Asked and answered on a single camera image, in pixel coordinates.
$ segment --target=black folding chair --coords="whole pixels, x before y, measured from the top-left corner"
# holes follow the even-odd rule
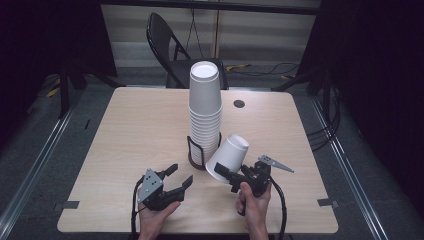
[[[166,80],[167,88],[190,88],[191,66],[200,61],[209,61],[218,67],[221,89],[228,90],[225,68],[221,60],[217,58],[192,59],[177,37],[175,37],[174,32],[166,21],[157,13],[150,14],[146,34],[153,54],[168,73]],[[170,60],[171,39],[175,43],[174,58],[172,61]],[[178,59],[179,53],[184,55],[184,59]]]

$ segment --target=stack of white cups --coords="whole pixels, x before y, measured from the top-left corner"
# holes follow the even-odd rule
[[[190,71],[190,138],[203,149],[190,143],[190,162],[201,168],[212,157],[219,145],[221,127],[221,87],[215,64],[202,61]]]

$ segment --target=human hand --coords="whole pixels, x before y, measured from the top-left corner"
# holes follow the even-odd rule
[[[251,240],[268,239],[266,229],[266,213],[268,211],[269,200],[271,199],[271,184],[260,197],[253,196],[249,184],[240,184],[239,197],[236,201],[236,210],[241,213],[245,211],[245,227],[249,231]]]
[[[150,211],[144,204],[138,204],[139,219],[140,219],[140,236],[139,240],[154,240],[160,234],[165,220],[179,206],[180,202],[176,201],[168,205],[162,211]]]

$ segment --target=wooden table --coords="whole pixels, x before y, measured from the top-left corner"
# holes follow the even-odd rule
[[[196,170],[187,158],[188,90],[118,88],[115,90],[69,201],[58,223],[62,232],[130,232],[132,193],[147,168],[179,169],[165,178],[164,190],[181,186],[193,175],[185,201],[166,221],[163,233],[246,233],[230,185]],[[272,169],[288,209],[287,233],[334,233],[338,229],[293,98],[288,93],[222,91],[223,140],[235,133],[249,144],[244,164],[253,166],[263,154],[295,170]],[[233,102],[242,100],[245,107]],[[273,188],[267,215],[270,233],[278,233],[281,203]]]

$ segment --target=chair backrest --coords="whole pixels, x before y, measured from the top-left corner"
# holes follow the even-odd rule
[[[177,54],[181,52],[185,58],[190,59],[188,53],[184,50],[181,43],[175,37],[174,32],[169,27],[168,23],[157,13],[151,13],[147,22],[147,41],[153,51],[156,59],[165,68],[165,70],[176,80],[177,77],[173,74],[170,59],[169,47],[171,39],[175,43],[174,60],[177,59]]]

